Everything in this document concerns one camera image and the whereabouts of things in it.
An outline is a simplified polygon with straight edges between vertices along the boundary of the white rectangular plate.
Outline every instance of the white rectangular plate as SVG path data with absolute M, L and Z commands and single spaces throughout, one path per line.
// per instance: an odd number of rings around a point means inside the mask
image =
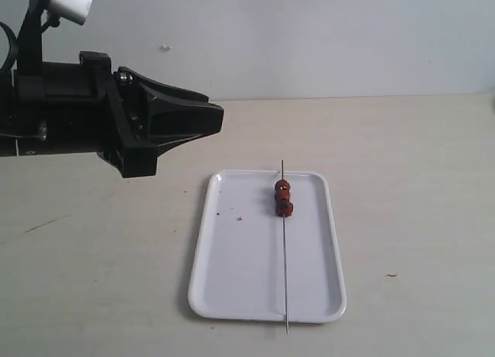
M 206 318 L 284 321 L 282 218 L 275 215 L 280 172 L 213 175 L 196 247 L 189 304 Z M 323 323 L 346 309 L 329 189 L 313 172 L 285 173 L 294 213 L 286 218 L 288 319 Z

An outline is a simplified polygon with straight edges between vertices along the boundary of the white tabletop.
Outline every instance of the white tabletop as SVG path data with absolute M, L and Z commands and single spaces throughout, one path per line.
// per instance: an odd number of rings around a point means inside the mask
M 92 154 L 0 159 L 1 356 L 495 355 L 492 96 L 221 105 L 222 132 L 164 154 L 156 177 Z M 198 318 L 207 179 L 281 158 L 329 183 L 346 313 L 288 338 Z

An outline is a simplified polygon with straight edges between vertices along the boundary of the red food piece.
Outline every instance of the red food piece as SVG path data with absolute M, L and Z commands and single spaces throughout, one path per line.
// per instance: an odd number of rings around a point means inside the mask
M 291 189 L 291 185 L 285 179 L 280 179 L 275 183 L 275 191 L 278 191 L 279 189 L 289 190 Z
M 278 216 L 291 216 L 294 211 L 294 206 L 290 201 L 281 201 L 277 203 L 277 208 L 275 212 Z
M 280 202 L 280 201 L 289 201 L 291 198 L 291 193 L 288 191 L 288 189 L 278 189 L 275 192 L 275 201 Z

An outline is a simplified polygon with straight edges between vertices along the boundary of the skewer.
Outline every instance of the skewer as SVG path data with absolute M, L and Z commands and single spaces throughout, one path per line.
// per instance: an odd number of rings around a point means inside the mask
M 284 179 L 284 160 L 282 159 L 282 179 Z M 288 305 L 287 305 L 287 250 L 285 246 L 285 215 L 282 217 L 282 232 L 284 236 L 284 295 L 285 295 L 285 333 L 288 335 Z

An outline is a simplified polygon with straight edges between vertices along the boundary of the robotic arm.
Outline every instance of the robotic arm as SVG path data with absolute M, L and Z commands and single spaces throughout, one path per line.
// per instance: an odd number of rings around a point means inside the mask
M 218 133 L 224 110 L 127 67 L 112 73 L 105 53 L 81 52 L 79 64 L 43 62 L 43 32 L 60 18 L 83 25 L 91 2 L 30 0 L 17 38 L 0 22 L 10 45 L 0 69 L 0 156 L 95 151 L 124 178 L 154 175 L 161 154 Z

